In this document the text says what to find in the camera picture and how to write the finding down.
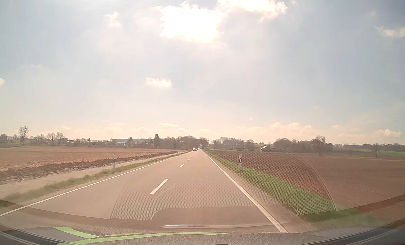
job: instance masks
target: brown soil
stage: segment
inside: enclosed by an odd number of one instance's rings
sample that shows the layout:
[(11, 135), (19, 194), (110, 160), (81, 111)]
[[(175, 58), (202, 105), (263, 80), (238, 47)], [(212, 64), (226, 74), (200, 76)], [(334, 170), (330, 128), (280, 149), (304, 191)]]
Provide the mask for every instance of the brown soil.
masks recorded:
[(299, 154), (324, 182), (335, 203), (357, 207), (405, 194), (405, 161)]
[[(176, 151), (145, 154), (142, 156), (125, 157), (118, 158), (115, 160), (116, 163), (146, 159), (152, 157), (159, 157), (167, 154), (175, 153)], [(38, 178), (50, 174), (61, 173), (68, 170), (82, 170), (91, 167), (102, 167), (113, 163), (113, 159), (98, 159), (94, 161), (83, 161), (83, 162), (69, 162), (69, 163), (59, 163), (59, 164), (44, 164), (37, 167), (25, 167), (21, 169), (8, 169), (5, 171), (0, 171), (0, 184), (7, 181), (21, 181), (23, 179)]]
[(135, 157), (169, 152), (169, 149), (132, 149), (127, 147), (24, 146), (0, 148), (0, 171), (39, 167), (45, 164), (92, 162), (99, 159)]
[(228, 161), (238, 163), (242, 154), (243, 166), (279, 177), (295, 186), (329, 198), (328, 193), (313, 170), (291, 153), (213, 151)]

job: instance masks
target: grass strip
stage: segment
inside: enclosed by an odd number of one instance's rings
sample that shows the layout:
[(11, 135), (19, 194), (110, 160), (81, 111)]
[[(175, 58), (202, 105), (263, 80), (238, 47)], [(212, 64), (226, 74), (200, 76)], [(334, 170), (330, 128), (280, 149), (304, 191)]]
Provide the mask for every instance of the grass strip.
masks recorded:
[[(165, 160), (165, 159), (168, 159), (171, 157), (176, 157), (176, 156), (178, 156), (180, 154), (184, 154), (184, 153), (179, 153), (177, 155), (170, 155), (170, 156), (166, 156), (166, 157), (151, 159), (151, 160), (141, 162), (141, 163), (135, 163), (135, 164), (129, 164), (129, 165), (117, 167), (117, 168), (115, 168), (115, 173), (131, 170), (133, 168), (137, 168), (137, 167), (140, 167), (140, 166), (143, 166), (146, 164), (151, 164), (154, 162)], [(113, 174), (112, 169), (104, 169), (97, 174), (85, 175), (84, 177), (79, 177), (79, 178), (71, 178), (71, 179), (68, 179), (65, 181), (60, 181), (60, 182), (57, 182), (54, 184), (46, 185), (39, 189), (30, 190), (25, 193), (10, 194), (10, 195), (6, 196), (3, 200), (0, 200), (0, 208), (9, 207), (11, 205), (14, 205), (14, 202), (16, 202), (16, 201), (20, 202), (20, 201), (26, 201), (29, 199), (33, 199), (33, 198), (38, 198), (38, 197), (41, 197), (45, 194), (48, 194), (48, 193), (51, 193), (54, 191), (59, 191), (64, 188), (68, 188), (68, 187), (75, 186), (78, 184), (83, 184), (83, 183), (86, 183), (86, 182), (89, 182), (89, 181), (92, 181), (92, 180), (95, 180), (98, 178), (102, 178), (105, 176), (109, 176), (112, 174)]]
[[(240, 167), (238, 164), (221, 158), (216, 155), (216, 153), (211, 153), (210, 151), (206, 151), (206, 153), (234, 173), (270, 195), (293, 213), (299, 213), (299, 217), (303, 220), (317, 222), (348, 216), (351, 217), (357, 214), (361, 214), (361, 216), (365, 215), (353, 208), (336, 211), (332, 202), (327, 198), (323, 198), (309, 190), (295, 186), (276, 176), (247, 167)], [(367, 214), (366, 216), (367, 217), (364, 218), (366, 220), (374, 219), (370, 214)]]

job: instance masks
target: green field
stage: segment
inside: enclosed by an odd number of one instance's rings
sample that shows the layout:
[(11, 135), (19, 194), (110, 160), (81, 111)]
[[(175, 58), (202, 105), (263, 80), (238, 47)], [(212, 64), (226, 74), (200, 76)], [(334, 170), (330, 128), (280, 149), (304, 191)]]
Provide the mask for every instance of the green field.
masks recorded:
[[(372, 149), (350, 149), (353, 151), (360, 151), (360, 152), (374, 152)], [(378, 155), (385, 155), (385, 156), (393, 156), (393, 157), (399, 157), (399, 156), (405, 156), (405, 152), (401, 151), (390, 151), (390, 150), (380, 150), (378, 152)]]

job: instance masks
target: farm field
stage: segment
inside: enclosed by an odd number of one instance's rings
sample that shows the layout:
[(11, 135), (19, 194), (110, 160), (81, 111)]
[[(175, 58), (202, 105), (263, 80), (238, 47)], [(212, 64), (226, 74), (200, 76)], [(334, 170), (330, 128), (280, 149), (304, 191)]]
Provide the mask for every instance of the farm field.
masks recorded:
[[(359, 151), (359, 152), (368, 152), (368, 153), (373, 153), (373, 156), (375, 156), (375, 153), (371, 149), (351, 149), (352, 151)], [(390, 150), (380, 150), (378, 152), (378, 156), (381, 157), (400, 157), (400, 156), (405, 156), (405, 152), (401, 151), (390, 151)]]
[[(405, 156), (376, 159), (347, 156), (344, 153), (330, 153), (321, 157), (313, 153), (295, 154), (311, 167), (309, 169), (300, 160), (288, 157), (288, 153), (213, 153), (236, 164), (239, 154), (242, 154), (244, 167), (276, 176), (296, 187), (327, 198), (325, 189), (320, 184), (321, 180), (337, 210), (369, 205), (405, 194)], [(405, 200), (395, 205), (398, 206), (397, 209), (386, 207), (375, 212), (386, 210), (380, 217), (387, 220), (404, 218)]]
[(142, 156), (154, 153), (166, 153), (170, 149), (132, 149), (123, 147), (60, 147), (60, 146), (24, 146), (0, 148), (0, 171), (10, 168), (38, 167), (44, 164), (68, 162), (91, 162), (99, 159)]

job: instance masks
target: dirt embankment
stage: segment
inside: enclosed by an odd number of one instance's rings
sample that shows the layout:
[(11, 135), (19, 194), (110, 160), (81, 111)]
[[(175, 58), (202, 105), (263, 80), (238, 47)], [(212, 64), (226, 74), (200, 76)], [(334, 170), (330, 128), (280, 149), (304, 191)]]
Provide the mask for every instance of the dirt embankment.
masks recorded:
[[(168, 155), (176, 153), (176, 151), (162, 152), (146, 154), (142, 156), (126, 157), (116, 159), (116, 163), (147, 159), (152, 157), (159, 157), (163, 155)], [(5, 171), (0, 171), (0, 184), (7, 183), (9, 181), (22, 181), (25, 179), (38, 178), (46, 175), (62, 173), (69, 170), (82, 170), (91, 167), (102, 167), (110, 165), (113, 163), (113, 159), (99, 159), (94, 161), (83, 161), (83, 162), (70, 162), (70, 163), (58, 163), (58, 164), (44, 164), (37, 167), (24, 167), (20, 169), (10, 168)]]

